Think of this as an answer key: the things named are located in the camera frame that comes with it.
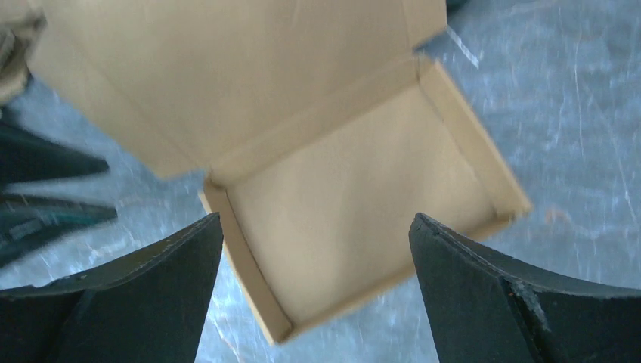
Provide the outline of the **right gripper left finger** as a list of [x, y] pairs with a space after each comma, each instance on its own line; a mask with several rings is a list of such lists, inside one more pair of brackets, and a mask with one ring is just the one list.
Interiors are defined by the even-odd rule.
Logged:
[[103, 265], [1, 292], [3, 362], [192, 362], [223, 245], [218, 213]]

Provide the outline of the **cardboard box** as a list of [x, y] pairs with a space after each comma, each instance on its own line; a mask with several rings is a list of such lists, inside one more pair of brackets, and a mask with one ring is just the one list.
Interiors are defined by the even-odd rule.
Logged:
[[414, 273], [425, 213], [481, 240], [531, 209], [440, 62], [443, 1], [42, 1], [29, 68], [203, 204], [269, 343]]

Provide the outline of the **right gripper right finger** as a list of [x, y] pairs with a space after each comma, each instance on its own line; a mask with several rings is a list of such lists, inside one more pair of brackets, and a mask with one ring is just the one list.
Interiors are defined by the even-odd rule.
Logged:
[[419, 213], [409, 243], [442, 362], [638, 362], [640, 291], [560, 275]]

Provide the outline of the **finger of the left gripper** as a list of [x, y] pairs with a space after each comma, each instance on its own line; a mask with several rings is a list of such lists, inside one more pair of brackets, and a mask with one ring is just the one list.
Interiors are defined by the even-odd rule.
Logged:
[[44, 139], [16, 126], [1, 124], [1, 184], [75, 178], [107, 172], [100, 157]]
[[117, 218], [114, 207], [29, 194], [1, 194], [1, 267], [56, 238]]

